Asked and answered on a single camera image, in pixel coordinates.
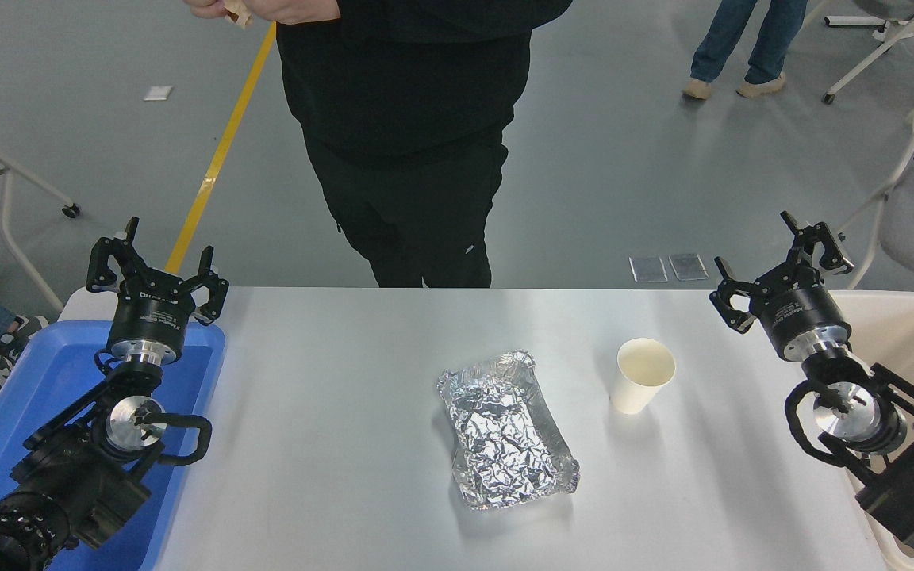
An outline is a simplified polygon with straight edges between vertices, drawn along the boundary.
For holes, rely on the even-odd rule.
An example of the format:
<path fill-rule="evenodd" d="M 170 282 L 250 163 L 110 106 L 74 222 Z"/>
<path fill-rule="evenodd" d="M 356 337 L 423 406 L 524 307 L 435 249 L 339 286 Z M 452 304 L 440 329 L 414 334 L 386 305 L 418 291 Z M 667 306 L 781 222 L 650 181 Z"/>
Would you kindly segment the standing person's left hand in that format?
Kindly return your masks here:
<path fill-rule="evenodd" d="M 254 15 L 269 22 L 302 25 L 341 19 L 340 4 L 333 0 L 244 1 Z"/>

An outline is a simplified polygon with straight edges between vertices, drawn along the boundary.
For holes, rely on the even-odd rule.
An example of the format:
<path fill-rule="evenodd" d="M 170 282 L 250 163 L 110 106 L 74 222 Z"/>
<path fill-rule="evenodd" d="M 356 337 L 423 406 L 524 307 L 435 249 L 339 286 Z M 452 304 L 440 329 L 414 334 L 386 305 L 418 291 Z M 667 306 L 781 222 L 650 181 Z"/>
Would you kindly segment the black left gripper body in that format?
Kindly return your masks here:
<path fill-rule="evenodd" d="M 153 343 L 157 354 L 181 354 L 189 317 L 195 310 L 182 279 L 159 271 L 126 276 L 117 289 L 117 308 L 106 340 L 110 354 L 129 354 Z"/>

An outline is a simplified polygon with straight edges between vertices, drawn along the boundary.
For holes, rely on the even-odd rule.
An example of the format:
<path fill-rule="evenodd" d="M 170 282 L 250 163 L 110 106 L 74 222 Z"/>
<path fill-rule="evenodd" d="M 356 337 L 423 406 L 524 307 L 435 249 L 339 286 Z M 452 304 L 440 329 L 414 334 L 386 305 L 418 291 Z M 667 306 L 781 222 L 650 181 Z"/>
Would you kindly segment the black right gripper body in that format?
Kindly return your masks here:
<path fill-rule="evenodd" d="M 775 268 L 755 281 L 754 313 L 779 357 L 809 357 L 828 348 L 848 347 L 851 326 L 815 268 L 784 274 Z"/>

